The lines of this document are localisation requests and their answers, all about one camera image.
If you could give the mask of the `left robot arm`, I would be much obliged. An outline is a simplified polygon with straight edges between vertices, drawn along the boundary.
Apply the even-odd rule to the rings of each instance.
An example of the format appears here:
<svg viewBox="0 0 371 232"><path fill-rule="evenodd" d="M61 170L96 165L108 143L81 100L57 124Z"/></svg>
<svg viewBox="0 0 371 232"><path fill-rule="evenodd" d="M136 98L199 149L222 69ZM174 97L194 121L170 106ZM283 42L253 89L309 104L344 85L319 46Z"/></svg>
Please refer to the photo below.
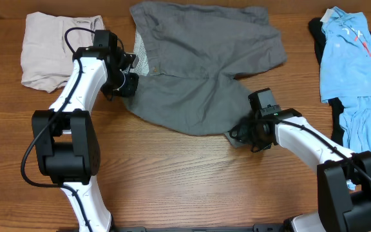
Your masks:
<svg viewBox="0 0 371 232"><path fill-rule="evenodd" d="M31 186L59 188L67 196L79 231L116 231L97 182L100 146L91 119L99 93L107 100L132 97L138 62L117 35L95 30L93 44L72 51L73 73L58 99L32 116L33 141L21 162Z"/></svg>

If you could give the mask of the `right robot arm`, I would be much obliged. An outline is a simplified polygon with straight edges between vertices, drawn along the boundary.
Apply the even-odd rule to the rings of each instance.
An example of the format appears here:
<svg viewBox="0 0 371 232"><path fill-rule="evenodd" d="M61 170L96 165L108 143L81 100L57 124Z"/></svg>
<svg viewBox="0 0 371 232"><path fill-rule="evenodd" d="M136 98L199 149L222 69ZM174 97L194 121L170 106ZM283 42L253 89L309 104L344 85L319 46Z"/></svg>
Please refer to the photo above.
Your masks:
<svg viewBox="0 0 371 232"><path fill-rule="evenodd" d="M371 231L371 152L357 153L314 129L293 108L282 110L271 89L248 96L251 112L229 136L257 153L279 145L317 176L318 210L282 224L258 224L254 231Z"/></svg>

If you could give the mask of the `grey shorts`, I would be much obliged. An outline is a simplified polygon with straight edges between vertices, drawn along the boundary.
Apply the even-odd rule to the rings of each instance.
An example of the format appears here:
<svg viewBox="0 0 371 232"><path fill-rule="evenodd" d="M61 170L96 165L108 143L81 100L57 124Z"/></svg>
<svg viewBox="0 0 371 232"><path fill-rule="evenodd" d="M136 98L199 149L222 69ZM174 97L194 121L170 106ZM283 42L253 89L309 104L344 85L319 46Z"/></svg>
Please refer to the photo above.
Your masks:
<svg viewBox="0 0 371 232"><path fill-rule="evenodd" d="M250 112L238 80L287 60L281 33L261 6L131 7L140 54L138 88L126 108L141 119L189 135L228 134Z"/></svg>

